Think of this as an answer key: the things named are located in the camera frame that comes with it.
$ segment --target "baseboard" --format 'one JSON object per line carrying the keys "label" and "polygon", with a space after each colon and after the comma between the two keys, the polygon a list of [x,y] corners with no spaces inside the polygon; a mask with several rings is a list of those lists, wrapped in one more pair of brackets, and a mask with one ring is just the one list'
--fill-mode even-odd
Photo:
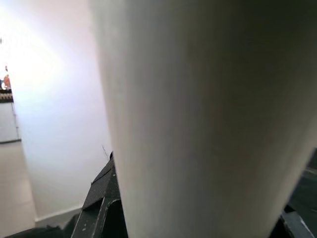
{"label": "baseboard", "polygon": [[14,143],[14,142],[21,142],[21,139],[18,139],[18,140],[9,140],[9,141],[1,141],[1,142],[0,142],[0,145],[9,144],[9,143]]}
{"label": "baseboard", "polygon": [[80,213],[81,208],[82,206],[76,206],[47,216],[39,217],[35,219],[35,227],[60,226],[63,228],[74,215]]}

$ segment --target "bright light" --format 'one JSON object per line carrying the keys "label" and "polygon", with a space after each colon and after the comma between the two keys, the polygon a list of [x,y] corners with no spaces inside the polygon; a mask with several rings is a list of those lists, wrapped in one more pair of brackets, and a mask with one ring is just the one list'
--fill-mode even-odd
{"label": "bright light", "polygon": [[32,100],[49,92],[62,67],[60,58],[5,8],[0,8],[0,37],[0,67],[8,65],[14,94]]}

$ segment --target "tiled floor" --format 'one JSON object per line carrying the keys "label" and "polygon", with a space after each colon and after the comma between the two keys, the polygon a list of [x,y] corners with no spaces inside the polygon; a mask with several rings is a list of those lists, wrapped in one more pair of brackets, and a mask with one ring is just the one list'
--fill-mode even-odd
{"label": "tiled floor", "polygon": [[0,237],[34,227],[34,218],[22,144],[0,144]]}

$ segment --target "white pillar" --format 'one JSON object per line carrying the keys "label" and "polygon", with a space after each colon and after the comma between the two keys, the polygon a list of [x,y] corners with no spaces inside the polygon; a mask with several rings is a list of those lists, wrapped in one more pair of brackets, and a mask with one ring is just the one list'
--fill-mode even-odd
{"label": "white pillar", "polygon": [[316,145],[307,3],[92,0],[129,237],[268,237]]}

